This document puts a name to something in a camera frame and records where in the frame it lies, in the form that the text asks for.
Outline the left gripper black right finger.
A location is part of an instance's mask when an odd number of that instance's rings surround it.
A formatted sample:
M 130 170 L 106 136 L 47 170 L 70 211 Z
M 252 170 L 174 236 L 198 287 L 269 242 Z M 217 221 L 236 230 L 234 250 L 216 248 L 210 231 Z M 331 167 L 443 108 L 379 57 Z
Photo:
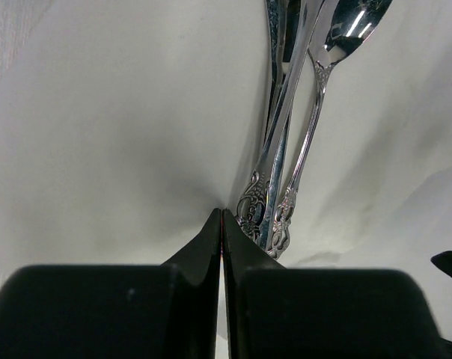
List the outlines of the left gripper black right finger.
M 419 285 L 396 269 L 288 269 L 222 213 L 231 358 L 452 358 Z

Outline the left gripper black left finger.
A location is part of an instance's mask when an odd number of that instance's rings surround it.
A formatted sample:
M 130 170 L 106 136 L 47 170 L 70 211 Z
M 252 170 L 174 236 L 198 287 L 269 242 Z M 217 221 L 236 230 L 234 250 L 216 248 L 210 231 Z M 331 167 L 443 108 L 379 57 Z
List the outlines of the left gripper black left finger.
M 213 358 L 221 212 L 160 265 L 35 265 L 0 289 L 0 358 Z

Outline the white paper napkin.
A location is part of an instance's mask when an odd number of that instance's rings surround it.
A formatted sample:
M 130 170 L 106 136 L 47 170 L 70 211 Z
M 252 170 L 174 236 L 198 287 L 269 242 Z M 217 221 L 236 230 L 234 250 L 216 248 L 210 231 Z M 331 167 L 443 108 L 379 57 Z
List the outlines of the white paper napkin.
M 0 79 L 0 269 L 160 262 L 262 133 L 262 1 L 56 1 Z M 452 1 L 394 1 L 330 78 L 286 263 L 368 239 L 452 166 Z

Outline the silver fork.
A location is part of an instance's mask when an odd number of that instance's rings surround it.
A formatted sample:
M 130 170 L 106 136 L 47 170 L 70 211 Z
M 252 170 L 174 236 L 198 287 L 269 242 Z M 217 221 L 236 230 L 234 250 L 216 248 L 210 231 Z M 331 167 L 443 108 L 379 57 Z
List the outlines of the silver fork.
M 236 219 L 245 235 L 265 249 L 272 235 L 293 99 L 311 35 L 326 1 L 267 1 L 270 92 L 263 146 L 243 190 Z

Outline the silver spoon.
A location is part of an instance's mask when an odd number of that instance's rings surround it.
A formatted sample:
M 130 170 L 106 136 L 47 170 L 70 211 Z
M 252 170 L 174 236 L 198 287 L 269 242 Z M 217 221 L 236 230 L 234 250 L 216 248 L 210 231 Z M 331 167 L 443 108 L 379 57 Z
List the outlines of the silver spoon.
M 275 210 L 271 244 L 266 250 L 275 260 L 290 244 L 289 226 L 296 207 L 299 183 L 332 70 L 373 33 L 390 5 L 391 0 L 327 1 L 319 12 L 308 46 L 308 57 L 314 68 L 314 106 L 295 167 Z

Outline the silver knife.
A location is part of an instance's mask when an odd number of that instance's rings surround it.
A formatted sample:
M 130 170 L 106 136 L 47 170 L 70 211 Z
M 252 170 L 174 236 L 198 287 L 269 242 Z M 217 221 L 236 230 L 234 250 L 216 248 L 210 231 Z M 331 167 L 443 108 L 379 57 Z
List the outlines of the silver knife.
M 287 146 L 288 117 L 299 81 L 304 37 L 309 20 L 315 20 L 317 6 L 312 1 L 268 1 L 271 53 L 271 92 L 263 151 L 259 163 L 266 175 L 266 208 L 259 225 L 257 244 L 269 250 L 273 212 L 278 199 Z

